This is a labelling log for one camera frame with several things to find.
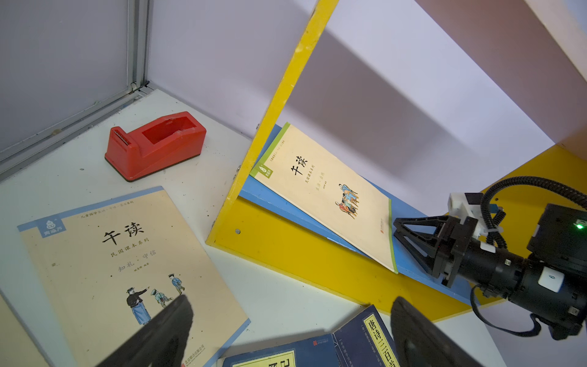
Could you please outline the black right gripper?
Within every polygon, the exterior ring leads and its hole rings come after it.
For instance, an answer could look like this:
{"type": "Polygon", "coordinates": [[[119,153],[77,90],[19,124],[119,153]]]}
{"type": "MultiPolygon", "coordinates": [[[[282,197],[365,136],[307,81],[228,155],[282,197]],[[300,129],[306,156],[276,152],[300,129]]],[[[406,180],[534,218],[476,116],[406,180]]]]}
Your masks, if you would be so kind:
{"type": "Polygon", "coordinates": [[[464,223],[448,216],[397,218],[394,237],[428,275],[442,276],[441,284],[452,287],[477,224],[473,217],[464,223]]]}

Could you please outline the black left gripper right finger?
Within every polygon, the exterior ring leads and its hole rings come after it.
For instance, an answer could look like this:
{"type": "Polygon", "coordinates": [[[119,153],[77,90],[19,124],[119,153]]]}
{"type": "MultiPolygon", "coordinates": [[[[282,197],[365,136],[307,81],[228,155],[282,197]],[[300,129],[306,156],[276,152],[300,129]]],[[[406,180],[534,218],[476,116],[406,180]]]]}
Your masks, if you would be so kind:
{"type": "Polygon", "coordinates": [[[391,330],[401,366],[481,365],[402,297],[392,305],[391,330]]]}

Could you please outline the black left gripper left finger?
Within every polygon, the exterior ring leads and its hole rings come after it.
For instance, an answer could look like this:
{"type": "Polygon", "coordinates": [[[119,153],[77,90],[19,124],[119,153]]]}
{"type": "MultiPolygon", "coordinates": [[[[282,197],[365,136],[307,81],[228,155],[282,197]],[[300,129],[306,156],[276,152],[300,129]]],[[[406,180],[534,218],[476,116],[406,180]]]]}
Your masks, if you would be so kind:
{"type": "Polygon", "coordinates": [[[172,301],[101,366],[181,366],[194,312],[185,295],[172,301]]]}

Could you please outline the blue-edged beige reading book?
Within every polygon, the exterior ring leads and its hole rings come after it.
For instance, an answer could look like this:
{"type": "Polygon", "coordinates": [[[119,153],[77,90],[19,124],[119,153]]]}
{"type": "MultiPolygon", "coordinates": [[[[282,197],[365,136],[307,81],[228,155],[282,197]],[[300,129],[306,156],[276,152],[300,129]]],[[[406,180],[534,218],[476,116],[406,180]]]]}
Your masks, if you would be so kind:
{"type": "Polygon", "coordinates": [[[184,366],[212,366],[249,326],[167,192],[153,187],[18,228],[70,351],[95,366],[174,301],[194,315],[184,366]]]}

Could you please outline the green-edged beige reading book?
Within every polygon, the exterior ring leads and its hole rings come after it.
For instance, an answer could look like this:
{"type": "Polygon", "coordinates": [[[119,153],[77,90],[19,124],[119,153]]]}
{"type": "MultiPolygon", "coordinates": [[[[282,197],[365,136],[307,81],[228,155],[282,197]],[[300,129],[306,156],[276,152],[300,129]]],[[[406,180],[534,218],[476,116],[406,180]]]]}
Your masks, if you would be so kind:
{"type": "Polygon", "coordinates": [[[391,272],[391,200],[287,123],[250,175],[391,272]]]}

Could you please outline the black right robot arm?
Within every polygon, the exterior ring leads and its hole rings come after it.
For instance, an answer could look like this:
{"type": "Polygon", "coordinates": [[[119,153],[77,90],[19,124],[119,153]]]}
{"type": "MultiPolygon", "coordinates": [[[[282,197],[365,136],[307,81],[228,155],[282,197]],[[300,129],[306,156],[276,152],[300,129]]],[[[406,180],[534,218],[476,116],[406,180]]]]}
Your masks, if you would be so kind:
{"type": "Polygon", "coordinates": [[[478,221],[451,216],[397,218],[395,238],[428,275],[452,287],[461,277],[488,298],[503,298],[530,312],[534,327],[554,340],[576,336],[586,321],[586,213],[549,204],[523,258],[474,237],[478,221]]]}

